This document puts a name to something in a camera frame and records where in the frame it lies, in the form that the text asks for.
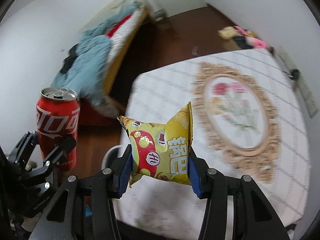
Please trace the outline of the red cola can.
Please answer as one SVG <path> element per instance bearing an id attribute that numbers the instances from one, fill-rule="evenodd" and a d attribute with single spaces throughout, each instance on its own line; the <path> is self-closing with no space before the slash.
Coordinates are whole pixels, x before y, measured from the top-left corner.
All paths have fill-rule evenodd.
<path id="1" fill-rule="evenodd" d="M 43 158 L 47 157 L 65 136 L 77 138 L 79 115 L 77 92 L 64 87 L 41 90 L 36 105 L 36 125 Z"/>

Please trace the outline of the yellow chips bag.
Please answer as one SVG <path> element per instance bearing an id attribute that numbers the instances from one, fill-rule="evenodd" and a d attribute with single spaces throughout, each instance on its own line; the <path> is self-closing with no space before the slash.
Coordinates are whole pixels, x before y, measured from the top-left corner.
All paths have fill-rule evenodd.
<path id="1" fill-rule="evenodd" d="M 189 185 L 188 158 L 193 141 L 191 103 L 166 124 L 141 122 L 125 116 L 118 121 L 132 146 L 132 172 L 129 186 L 142 176 Z"/>

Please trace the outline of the white round trash bin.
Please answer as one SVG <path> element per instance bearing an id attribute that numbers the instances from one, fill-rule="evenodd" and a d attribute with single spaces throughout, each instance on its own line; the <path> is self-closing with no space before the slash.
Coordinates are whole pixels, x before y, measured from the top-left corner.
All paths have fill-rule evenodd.
<path id="1" fill-rule="evenodd" d="M 101 163 L 101 170 L 105 168 L 110 168 L 113 161 L 119 157 L 121 154 L 122 146 L 116 145 L 110 148 L 104 155 L 103 161 Z"/>

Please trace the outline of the red bed sheet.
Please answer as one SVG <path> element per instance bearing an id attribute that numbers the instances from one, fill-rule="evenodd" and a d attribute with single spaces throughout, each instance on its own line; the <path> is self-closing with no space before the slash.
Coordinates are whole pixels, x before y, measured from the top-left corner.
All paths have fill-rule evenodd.
<path id="1" fill-rule="evenodd" d="M 118 124 L 118 120 L 98 113 L 86 99 L 80 99 L 79 126 L 109 127 Z"/>

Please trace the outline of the patterned pillow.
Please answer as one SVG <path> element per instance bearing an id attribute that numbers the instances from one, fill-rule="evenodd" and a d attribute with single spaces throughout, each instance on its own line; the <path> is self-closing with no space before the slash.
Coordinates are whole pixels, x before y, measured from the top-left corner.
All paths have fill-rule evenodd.
<path id="1" fill-rule="evenodd" d="M 93 98 L 90 103 L 93 109 L 104 117 L 115 119 L 120 113 L 118 106 L 109 96 Z"/>

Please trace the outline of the light blue duvet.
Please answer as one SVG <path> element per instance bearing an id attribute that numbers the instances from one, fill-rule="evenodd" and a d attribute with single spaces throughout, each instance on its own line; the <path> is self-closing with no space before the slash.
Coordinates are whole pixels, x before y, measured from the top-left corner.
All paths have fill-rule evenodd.
<path id="1" fill-rule="evenodd" d="M 101 23 L 84 31 L 76 44 L 74 62 L 67 70 L 61 69 L 57 73 L 51 86 L 74 90 L 94 106 L 102 104 L 105 96 L 103 79 L 108 70 L 106 63 L 116 47 L 107 33 L 139 9 L 139 2 L 124 1 L 109 10 Z"/>

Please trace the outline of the black clothing on bed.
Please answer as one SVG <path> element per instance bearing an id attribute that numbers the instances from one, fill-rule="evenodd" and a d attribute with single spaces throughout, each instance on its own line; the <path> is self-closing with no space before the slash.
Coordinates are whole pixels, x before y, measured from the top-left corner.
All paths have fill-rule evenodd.
<path id="1" fill-rule="evenodd" d="M 60 73 L 62 74 L 66 74 L 67 71 L 72 67 L 74 61 L 76 60 L 76 58 L 78 57 L 77 53 L 76 53 L 76 49 L 77 49 L 78 44 L 75 44 L 74 46 L 72 46 L 72 48 L 69 50 L 68 52 L 68 56 L 64 59 L 63 61 L 63 65 L 62 68 L 60 69 Z"/>

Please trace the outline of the white checkered tablecloth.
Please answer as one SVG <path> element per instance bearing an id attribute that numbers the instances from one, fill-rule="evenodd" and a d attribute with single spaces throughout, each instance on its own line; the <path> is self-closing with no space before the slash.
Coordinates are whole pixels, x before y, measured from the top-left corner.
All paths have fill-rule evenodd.
<path id="1" fill-rule="evenodd" d="M 285 226 L 301 219 L 309 192 L 308 136 L 271 53 L 217 53 L 141 74 L 125 115 L 164 124 L 189 102 L 196 155 L 226 176 L 252 176 Z"/>

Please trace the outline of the wooden bed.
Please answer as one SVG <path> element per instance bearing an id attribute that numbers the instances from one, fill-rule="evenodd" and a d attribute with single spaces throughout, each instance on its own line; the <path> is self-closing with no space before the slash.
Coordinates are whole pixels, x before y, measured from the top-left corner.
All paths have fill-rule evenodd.
<path id="1" fill-rule="evenodd" d="M 106 61 L 106 67 L 108 69 L 103 84 L 103 90 L 106 95 L 109 94 L 112 89 L 117 72 L 132 40 L 140 26 L 150 17 L 150 12 L 147 0 L 113 0 L 101 10 L 101 12 L 110 15 L 112 12 L 119 12 L 119 10 L 123 9 L 126 5 L 134 4 L 137 5 L 137 9 L 111 37 L 112 48 Z"/>

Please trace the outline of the grey box by door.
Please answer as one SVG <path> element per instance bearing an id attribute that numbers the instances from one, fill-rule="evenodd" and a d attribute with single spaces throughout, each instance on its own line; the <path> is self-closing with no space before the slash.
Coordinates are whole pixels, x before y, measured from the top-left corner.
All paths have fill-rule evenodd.
<path id="1" fill-rule="evenodd" d="M 158 21 L 166 19 L 167 13 L 164 9 L 160 9 L 160 10 L 155 11 L 152 16 L 153 16 L 153 20 L 155 22 L 158 22 Z"/>

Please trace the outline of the pink plush toy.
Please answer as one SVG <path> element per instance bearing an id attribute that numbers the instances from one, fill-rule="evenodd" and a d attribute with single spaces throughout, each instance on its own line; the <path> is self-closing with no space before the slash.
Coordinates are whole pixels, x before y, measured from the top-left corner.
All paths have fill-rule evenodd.
<path id="1" fill-rule="evenodd" d="M 237 30 L 237 32 L 240 34 L 241 37 L 245 38 L 245 42 L 247 45 L 252 46 L 254 49 L 268 48 L 268 45 L 264 41 L 258 38 L 249 36 L 248 33 L 244 31 L 244 29 L 240 28 L 237 25 L 234 25 L 233 27 Z"/>

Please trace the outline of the brown paper bag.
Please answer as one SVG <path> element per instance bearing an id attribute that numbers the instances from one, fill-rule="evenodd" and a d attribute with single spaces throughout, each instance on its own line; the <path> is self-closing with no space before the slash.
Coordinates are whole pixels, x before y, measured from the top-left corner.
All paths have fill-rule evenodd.
<path id="1" fill-rule="evenodd" d="M 230 40 L 230 39 L 233 39 L 234 37 L 240 36 L 239 32 L 234 27 L 231 27 L 231 26 L 224 27 L 223 29 L 218 30 L 217 33 L 224 40 Z"/>

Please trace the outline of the black wall charger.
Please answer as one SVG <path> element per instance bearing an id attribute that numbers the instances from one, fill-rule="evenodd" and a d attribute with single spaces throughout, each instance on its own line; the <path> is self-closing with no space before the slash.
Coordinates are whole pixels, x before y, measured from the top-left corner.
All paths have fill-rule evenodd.
<path id="1" fill-rule="evenodd" d="M 300 77 L 300 71 L 298 69 L 291 69 L 289 72 L 285 72 L 290 80 L 297 81 Z"/>

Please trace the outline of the white wall socket strip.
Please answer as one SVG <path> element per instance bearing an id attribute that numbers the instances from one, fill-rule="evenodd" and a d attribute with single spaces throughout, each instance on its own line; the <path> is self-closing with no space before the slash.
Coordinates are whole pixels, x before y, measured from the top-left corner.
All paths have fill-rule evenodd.
<path id="1" fill-rule="evenodd" d="M 314 118 L 319 112 L 319 107 L 313 97 L 313 93 L 310 87 L 304 80 L 304 76 L 301 70 L 298 69 L 291 56 L 282 46 L 279 46 L 274 51 L 276 55 L 281 59 L 283 65 L 286 67 L 286 73 L 290 80 L 293 81 L 294 89 L 299 89 L 310 118 Z"/>

